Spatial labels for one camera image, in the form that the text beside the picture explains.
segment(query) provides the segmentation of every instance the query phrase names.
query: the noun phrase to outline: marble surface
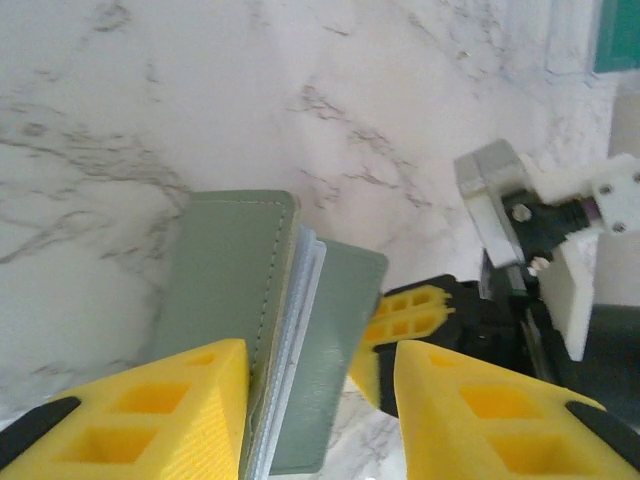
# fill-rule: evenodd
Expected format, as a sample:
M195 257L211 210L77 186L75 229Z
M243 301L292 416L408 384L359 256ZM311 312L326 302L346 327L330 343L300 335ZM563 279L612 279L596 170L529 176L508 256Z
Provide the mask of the marble surface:
M0 2L0 420L144 360L190 190L290 189L389 256L387 287L476 277L452 160L503 137L546 170L602 161L615 95L551 81L586 50L550 2L510 3ZM310 478L404 478L350 384L334 430Z

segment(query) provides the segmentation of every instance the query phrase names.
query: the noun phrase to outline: green leather wallet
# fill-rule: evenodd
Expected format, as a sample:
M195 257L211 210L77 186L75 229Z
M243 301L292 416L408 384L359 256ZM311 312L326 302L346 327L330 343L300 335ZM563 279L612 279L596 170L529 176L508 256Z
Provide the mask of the green leather wallet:
M314 473L322 467L344 380L387 270L384 255L323 241L327 252L272 475Z
M192 195L151 360L224 338L244 338L251 384L241 469L265 416L299 204L280 191Z

